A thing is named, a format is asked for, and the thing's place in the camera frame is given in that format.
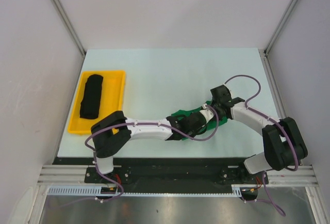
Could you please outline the green t-shirt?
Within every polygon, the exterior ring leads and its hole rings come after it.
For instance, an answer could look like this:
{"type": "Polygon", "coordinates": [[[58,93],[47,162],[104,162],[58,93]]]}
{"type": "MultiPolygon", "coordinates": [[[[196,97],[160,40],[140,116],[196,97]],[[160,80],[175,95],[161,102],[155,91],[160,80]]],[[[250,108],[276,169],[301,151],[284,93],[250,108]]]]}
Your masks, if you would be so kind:
{"type": "Polygon", "coordinates": [[[217,112],[214,110],[213,107],[211,107],[211,101],[206,101],[206,104],[211,108],[211,110],[213,110],[216,113],[217,119],[207,123],[207,131],[204,134],[196,135],[195,137],[188,136],[180,130],[179,124],[177,122],[179,115],[188,116],[191,113],[200,111],[201,107],[198,107],[198,108],[192,109],[192,110],[180,109],[177,112],[175,112],[167,117],[167,120],[169,121],[169,123],[172,127],[172,129],[171,129],[172,135],[167,140],[191,139],[194,141],[206,141],[206,140],[209,140],[212,136],[214,136],[218,127],[227,122],[227,118],[224,117],[222,120],[220,120],[217,112]]]}

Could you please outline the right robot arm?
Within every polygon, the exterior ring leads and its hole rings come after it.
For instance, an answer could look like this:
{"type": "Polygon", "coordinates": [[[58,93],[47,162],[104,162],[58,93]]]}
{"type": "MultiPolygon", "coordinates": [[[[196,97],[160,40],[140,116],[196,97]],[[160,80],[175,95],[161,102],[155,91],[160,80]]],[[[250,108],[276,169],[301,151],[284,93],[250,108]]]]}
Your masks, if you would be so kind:
{"type": "Polygon", "coordinates": [[[287,169],[296,171],[299,161],[308,151],[293,118],[273,118],[248,105],[247,101],[233,98],[230,90],[221,85],[210,90],[212,107],[219,117],[245,124],[262,137],[263,152],[247,158],[239,168],[238,178],[243,183],[251,183],[257,173],[269,170],[287,169]]]}

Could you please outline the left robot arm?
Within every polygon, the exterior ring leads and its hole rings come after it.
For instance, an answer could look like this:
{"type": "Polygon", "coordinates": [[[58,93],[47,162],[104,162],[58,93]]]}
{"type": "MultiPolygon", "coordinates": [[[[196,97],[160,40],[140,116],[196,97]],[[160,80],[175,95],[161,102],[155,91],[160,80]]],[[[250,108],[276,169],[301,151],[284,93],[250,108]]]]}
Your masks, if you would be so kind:
{"type": "Polygon", "coordinates": [[[96,177],[107,183],[113,179],[113,156],[131,140],[182,140],[204,133],[215,115],[210,109],[199,109],[187,116],[168,116],[164,119],[134,120],[115,111],[91,127],[96,158],[96,177]]]}

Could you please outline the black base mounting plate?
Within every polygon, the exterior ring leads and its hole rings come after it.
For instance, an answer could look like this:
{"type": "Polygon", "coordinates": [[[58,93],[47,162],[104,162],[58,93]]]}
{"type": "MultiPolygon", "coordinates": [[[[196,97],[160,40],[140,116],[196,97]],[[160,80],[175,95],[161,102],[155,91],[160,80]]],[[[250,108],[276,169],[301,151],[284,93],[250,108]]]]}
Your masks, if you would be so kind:
{"type": "Polygon", "coordinates": [[[91,158],[55,158],[56,166],[85,166],[83,182],[120,183],[126,194],[226,194],[232,187],[257,189],[270,176],[284,178],[284,171],[249,174],[241,158],[175,159],[116,158],[113,172],[100,176],[91,158]]]}

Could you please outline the yellow plastic tray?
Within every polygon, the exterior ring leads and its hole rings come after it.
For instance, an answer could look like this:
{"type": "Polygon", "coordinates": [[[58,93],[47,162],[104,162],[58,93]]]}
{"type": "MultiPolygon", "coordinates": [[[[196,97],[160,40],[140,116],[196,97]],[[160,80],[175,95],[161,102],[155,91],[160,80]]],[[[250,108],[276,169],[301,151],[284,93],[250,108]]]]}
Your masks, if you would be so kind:
{"type": "Polygon", "coordinates": [[[94,124],[121,110],[125,79],[123,70],[83,72],[76,90],[68,132],[90,134],[94,124]]]}

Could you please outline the rolled black t-shirt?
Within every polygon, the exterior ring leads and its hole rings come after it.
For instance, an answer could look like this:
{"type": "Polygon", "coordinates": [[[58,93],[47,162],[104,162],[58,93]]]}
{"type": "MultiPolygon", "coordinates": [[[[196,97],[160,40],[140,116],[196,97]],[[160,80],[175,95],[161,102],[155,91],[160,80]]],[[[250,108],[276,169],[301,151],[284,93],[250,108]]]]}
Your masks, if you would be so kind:
{"type": "Polygon", "coordinates": [[[85,83],[83,99],[80,103],[79,116],[83,119],[97,119],[100,112],[103,77],[93,74],[85,83]]]}

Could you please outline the right aluminium corner post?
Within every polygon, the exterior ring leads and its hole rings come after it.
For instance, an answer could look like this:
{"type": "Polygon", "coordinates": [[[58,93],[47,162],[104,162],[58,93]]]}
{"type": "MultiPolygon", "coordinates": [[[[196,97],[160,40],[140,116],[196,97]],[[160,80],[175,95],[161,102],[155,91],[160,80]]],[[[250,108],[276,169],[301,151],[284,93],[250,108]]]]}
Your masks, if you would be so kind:
{"type": "Polygon", "coordinates": [[[288,6],[286,7],[283,15],[281,16],[281,19],[278,23],[278,25],[276,26],[269,42],[267,43],[266,47],[263,49],[263,53],[265,55],[268,55],[269,52],[272,50],[273,45],[275,44],[275,42],[277,41],[277,39],[279,38],[279,36],[281,35],[281,32],[283,31],[286,23],[288,22],[289,18],[292,16],[295,7],[297,6],[298,2],[300,0],[290,0],[288,6]]]}

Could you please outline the aluminium corner post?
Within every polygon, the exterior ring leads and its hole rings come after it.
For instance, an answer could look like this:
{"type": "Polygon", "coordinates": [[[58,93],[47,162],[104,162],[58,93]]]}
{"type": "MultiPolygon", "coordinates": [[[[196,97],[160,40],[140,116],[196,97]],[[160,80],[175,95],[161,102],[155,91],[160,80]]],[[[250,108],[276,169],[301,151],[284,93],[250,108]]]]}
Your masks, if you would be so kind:
{"type": "Polygon", "coordinates": [[[265,55],[268,55],[269,52],[272,50],[273,45],[275,44],[275,42],[277,41],[277,39],[279,38],[279,36],[281,35],[281,32],[283,31],[286,23],[288,22],[289,18],[292,16],[295,7],[297,6],[298,2],[300,0],[290,0],[288,6],[286,7],[283,15],[281,16],[281,19],[278,23],[278,25],[276,26],[269,42],[267,43],[266,47],[263,49],[263,53],[265,55]]]}
{"type": "Polygon", "coordinates": [[[56,10],[60,20],[62,21],[66,31],[68,32],[70,38],[72,39],[74,45],[78,49],[79,53],[84,58],[86,56],[86,50],[84,49],[84,46],[78,37],[78,34],[61,2],[61,0],[50,0],[54,9],[56,10]]]}

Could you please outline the left aluminium corner post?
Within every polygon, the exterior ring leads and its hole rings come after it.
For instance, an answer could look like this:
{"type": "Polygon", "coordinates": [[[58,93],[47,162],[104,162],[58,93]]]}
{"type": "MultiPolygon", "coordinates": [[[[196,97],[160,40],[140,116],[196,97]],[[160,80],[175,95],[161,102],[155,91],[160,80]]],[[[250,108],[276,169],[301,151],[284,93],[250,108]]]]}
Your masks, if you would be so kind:
{"type": "Polygon", "coordinates": [[[74,45],[78,49],[79,53],[84,58],[86,56],[86,50],[84,49],[84,46],[78,37],[78,34],[61,2],[61,0],[50,0],[54,9],[56,10],[60,20],[62,21],[66,31],[68,32],[70,38],[72,39],[74,45]]]}

